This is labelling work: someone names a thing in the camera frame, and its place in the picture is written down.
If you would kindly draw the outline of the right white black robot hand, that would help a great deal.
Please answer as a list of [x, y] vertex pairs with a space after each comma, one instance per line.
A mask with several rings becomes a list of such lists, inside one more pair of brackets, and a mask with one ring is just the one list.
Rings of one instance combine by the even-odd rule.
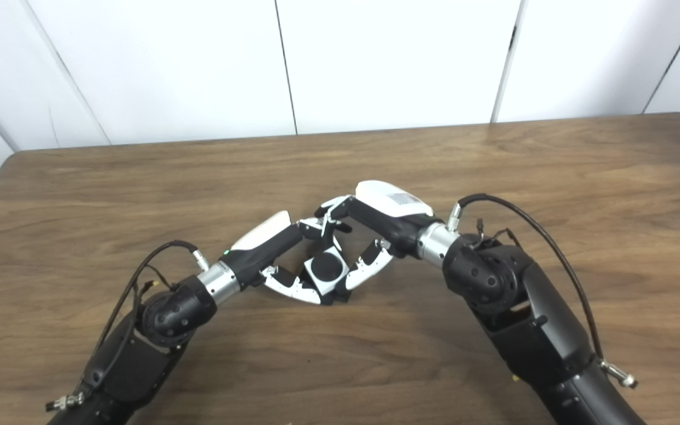
[[378, 274], [394, 258], [418, 257], [418, 239], [434, 223], [441, 223], [432, 208], [401, 188], [379, 180], [361, 181], [353, 195], [335, 197], [315, 211], [324, 228], [346, 231], [349, 217], [378, 235], [348, 274], [335, 285], [338, 294], [350, 293]]

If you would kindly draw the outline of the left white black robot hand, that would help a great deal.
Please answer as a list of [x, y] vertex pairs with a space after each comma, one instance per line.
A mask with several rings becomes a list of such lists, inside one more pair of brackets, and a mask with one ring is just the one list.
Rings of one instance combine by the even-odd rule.
[[349, 233], [351, 227], [342, 221], [324, 223], [316, 217], [292, 221], [289, 213], [283, 210], [240, 237], [218, 261], [230, 269], [241, 290], [265, 285], [294, 300], [332, 306], [338, 296], [331, 290], [321, 293], [307, 269], [294, 274], [277, 266], [275, 261], [302, 240], [319, 240], [323, 250], [333, 247], [341, 252], [342, 247], [334, 235], [336, 231]]

